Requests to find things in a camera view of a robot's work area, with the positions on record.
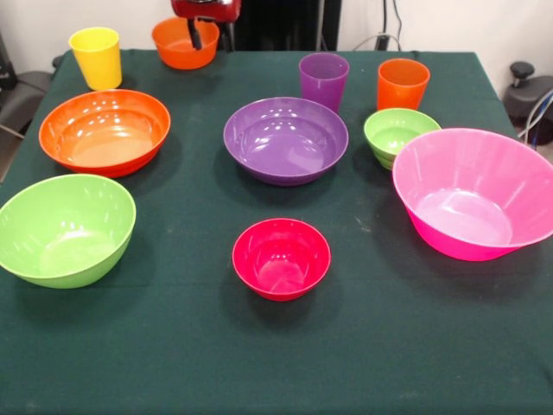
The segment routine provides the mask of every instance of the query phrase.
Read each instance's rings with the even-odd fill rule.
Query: orange bowl
[[[39,143],[72,171],[120,177],[154,158],[170,125],[165,105],[146,93],[96,91],[53,109],[42,121]]]
[[[211,22],[194,22],[200,34],[200,50],[194,49],[188,32],[187,20],[171,17],[158,23],[152,31],[157,53],[162,61],[175,69],[204,67],[215,57],[219,28]]]

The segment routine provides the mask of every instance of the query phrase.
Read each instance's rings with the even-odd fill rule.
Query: dark green tablecloth
[[[222,131],[242,105],[297,96],[301,54],[220,54],[178,72],[154,51],[123,51],[123,87],[164,102],[171,132],[151,164],[119,179],[137,226],[105,278],[49,290],[2,271],[0,413],[553,413],[552,241],[486,263],[427,246],[362,135],[392,54],[344,55],[347,153],[316,182],[275,188],[235,164]],[[417,57],[432,72],[422,111],[513,135],[474,54]],[[67,54],[1,203],[68,173],[37,132],[86,91]],[[257,297],[230,263],[236,237],[274,216],[318,227],[334,255],[291,303]]]

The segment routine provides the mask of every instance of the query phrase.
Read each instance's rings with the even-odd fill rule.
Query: purple cup
[[[324,105],[301,98],[268,98],[243,106],[223,131],[232,157],[262,182],[297,186],[312,182],[344,155],[342,119]]]
[[[338,112],[346,87],[349,63],[337,54],[308,54],[300,61],[302,98]]]

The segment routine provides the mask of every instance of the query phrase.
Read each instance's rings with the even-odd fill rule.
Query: pink bowl
[[[289,301],[313,289],[330,266],[330,247],[314,227],[269,219],[247,228],[232,249],[242,281],[261,297]]]
[[[512,138],[423,134],[399,152],[392,175],[421,237],[451,257],[494,259],[553,234],[553,166]]]

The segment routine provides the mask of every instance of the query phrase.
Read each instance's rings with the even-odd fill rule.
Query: yellow cup
[[[80,71],[92,90],[117,88],[123,80],[119,34],[108,28],[88,28],[69,38]]]

